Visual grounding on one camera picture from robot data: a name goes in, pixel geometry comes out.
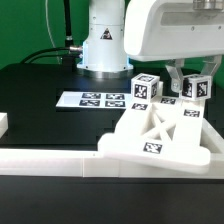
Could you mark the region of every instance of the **cable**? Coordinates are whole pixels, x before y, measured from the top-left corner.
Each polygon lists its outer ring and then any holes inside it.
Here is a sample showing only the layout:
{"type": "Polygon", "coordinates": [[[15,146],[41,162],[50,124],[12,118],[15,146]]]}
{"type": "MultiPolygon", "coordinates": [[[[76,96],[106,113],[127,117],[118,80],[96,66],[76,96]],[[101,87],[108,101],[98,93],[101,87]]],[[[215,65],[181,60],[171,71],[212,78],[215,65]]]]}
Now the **cable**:
{"type": "Polygon", "coordinates": [[[37,56],[37,57],[35,57],[35,58],[33,58],[32,60],[30,60],[29,62],[28,62],[28,64],[31,64],[31,63],[33,63],[34,61],[36,61],[36,60],[38,60],[38,59],[40,59],[40,58],[51,58],[51,57],[62,57],[62,56],[64,56],[64,54],[47,54],[47,55],[40,55],[40,56],[37,56]]]}
{"type": "MultiPolygon", "coordinates": [[[[53,46],[53,48],[56,48],[56,45],[55,45],[55,42],[54,42],[54,39],[53,39],[53,36],[52,36],[52,32],[51,32],[51,27],[50,27],[50,22],[49,22],[49,7],[48,7],[48,0],[45,0],[45,14],[46,14],[46,24],[47,24],[47,31],[48,31],[48,35],[50,37],[50,41],[51,41],[51,44],[53,46]]],[[[57,61],[58,61],[58,64],[60,64],[60,58],[57,57],[57,61]]]]}
{"type": "MultiPolygon", "coordinates": [[[[33,58],[31,61],[29,61],[29,64],[31,64],[32,62],[40,59],[40,58],[50,58],[50,57],[63,57],[65,56],[65,54],[57,54],[57,55],[54,55],[54,54],[50,54],[50,55],[40,55],[38,57],[35,57],[33,58]]],[[[74,58],[80,58],[80,55],[79,54],[72,54],[71,56],[73,56],[74,58]]]]}
{"type": "Polygon", "coordinates": [[[40,50],[37,51],[29,56],[27,56],[26,58],[24,58],[20,63],[21,64],[25,64],[28,60],[30,60],[31,58],[38,56],[40,54],[44,54],[44,53],[49,53],[49,52],[58,52],[58,51],[68,51],[70,50],[69,47],[56,47],[56,48],[50,48],[50,49],[45,49],[45,50],[40,50]]]}

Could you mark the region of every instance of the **white block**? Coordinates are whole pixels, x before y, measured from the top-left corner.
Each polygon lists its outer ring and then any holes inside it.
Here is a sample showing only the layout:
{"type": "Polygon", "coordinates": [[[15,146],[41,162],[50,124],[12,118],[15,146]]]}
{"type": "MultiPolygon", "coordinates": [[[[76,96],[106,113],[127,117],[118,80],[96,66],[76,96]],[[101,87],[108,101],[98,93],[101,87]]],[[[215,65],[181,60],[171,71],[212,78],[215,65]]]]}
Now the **white block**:
{"type": "Polygon", "coordinates": [[[6,113],[0,113],[0,138],[8,130],[8,117],[6,113]]]}
{"type": "Polygon", "coordinates": [[[152,105],[132,102],[118,121],[115,134],[121,136],[140,136],[150,128],[150,114],[152,105]]]}
{"type": "Polygon", "coordinates": [[[204,147],[163,144],[162,141],[141,138],[124,140],[114,134],[104,135],[98,150],[106,158],[190,173],[205,173],[210,164],[210,152],[204,147]]]}
{"type": "Polygon", "coordinates": [[[209,99],[211,98],[211,88],[211,76],[188,75],[184,77],[180,98],[191,101],[209,99]]]}
{"type": "Polygon", "coordinates": [[[177,119],[173,142],[180,145],[199,146],[205,101],[184,101],[177,119]]]}
{"type": "Polygon", "coordinates": [[[106,158],[83,160],[83,177],[118,177],[119,161],[106,158]]]}
{"type": "Polygon", "coordinates": [[[131,94],[134,101],[150,102],[159,93],[160,77],[148,74],[139,74],[132,82],[131,94]]]}

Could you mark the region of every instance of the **green background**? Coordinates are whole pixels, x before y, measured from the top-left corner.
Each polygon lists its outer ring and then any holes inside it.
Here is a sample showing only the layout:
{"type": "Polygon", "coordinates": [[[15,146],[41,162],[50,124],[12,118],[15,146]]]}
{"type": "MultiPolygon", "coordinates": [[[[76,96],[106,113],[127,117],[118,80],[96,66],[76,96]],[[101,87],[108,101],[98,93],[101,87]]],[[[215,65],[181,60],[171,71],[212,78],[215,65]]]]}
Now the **green background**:
{"type": "MultiPolygon", "coordinates": [[[[70,2],[73,38],[75,44],[82,44],[88,36],[89,0],[70,0],[70,2]]],[[[45,0],[1,0],[0,9],[0,69],[8,64],[20,62],[33,52],[52,47],[47,32],[45,0]]],[[[49,0],[50,27],[57,47],[64,46],[63,10],[63,0],[49,0]]],[[[57,63],[55,59],[44,59],[39,62],[57,63]]],[[[164,68],[163,61],[131,62],[136,67],[164,68]]],[[[185,67],[201,70],[202,59],[188,59],[185,67]]],[[[224,63],[214,80],[224,88],[224,63]]]]}

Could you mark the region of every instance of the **black surface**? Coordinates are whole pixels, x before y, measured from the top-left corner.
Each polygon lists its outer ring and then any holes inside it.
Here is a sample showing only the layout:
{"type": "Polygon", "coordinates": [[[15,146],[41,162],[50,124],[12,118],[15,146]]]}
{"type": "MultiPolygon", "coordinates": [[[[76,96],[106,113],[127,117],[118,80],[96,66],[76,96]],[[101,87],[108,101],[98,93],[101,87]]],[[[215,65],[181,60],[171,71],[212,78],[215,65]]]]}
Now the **black surface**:
{"type": "MultiPolygon", "coordinates": [[[[165,70],[137,69],[159,75],[164,82],[164,95],[175,95],[170,90],[170,78],[165,70]]],[[[68,72],[59,65],[13,64],[0,71],[0,111],[8,113],[9,129],[0,140],[0,147],[53,148],[96,150],[99,138],[113,132],[123,110],[119,109],[58,109],[56,103],[63,91],[130,93],[131,77],[98,80],[68,72]]],[[[206,116],[213,124],[219,119],[219,132],[224,111],[214,104],[223,90],[207,107],[206,116]]]]}
{"type": "MultiPolygon", "coordinates": [[[[168,81],[164,71],[152,73],[168,81]]],[[[122,112],[56,112],[57,99],[63,90],[113,92],[114,86],[116,92],[128,92],[130,82],[95,82],[59,66],[6,67],[0,72],[0,111],[8,112],[9,131],[1,146],[93,149],[96,137],[113,129],[122,112]]],[[[223,90],[213,88],[205,114],[220,132],[222,96],[223,90]]],[[[223,184],[223,180],[0,176],[0,224],[220,224],[223,184]]]]}
{"type": "Polygon", "coordinates": [[[223,182],[201,182],[0,177],[0,223],[223,223],[223,182]]]}

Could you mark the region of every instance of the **marker cube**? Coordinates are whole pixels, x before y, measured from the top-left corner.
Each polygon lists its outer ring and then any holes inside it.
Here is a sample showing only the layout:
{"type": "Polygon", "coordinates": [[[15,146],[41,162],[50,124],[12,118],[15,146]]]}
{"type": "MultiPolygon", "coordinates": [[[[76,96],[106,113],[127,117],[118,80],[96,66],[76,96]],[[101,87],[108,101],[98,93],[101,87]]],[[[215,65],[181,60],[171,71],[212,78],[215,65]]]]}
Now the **marker cube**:
{"type": "Polygon", "coordinates": [[[184,77],[180,98],[189,101],[209,99],[211,98],[211,88],[211,76],[188,75],[184,77]]]}
{"type": "Polygon", "coordinates": [[[160,78],[158,76],[143,73],[134,77],[131,80],[131,94],[133,100],[150,102],[158,93],[159,80],[160,78]]]}

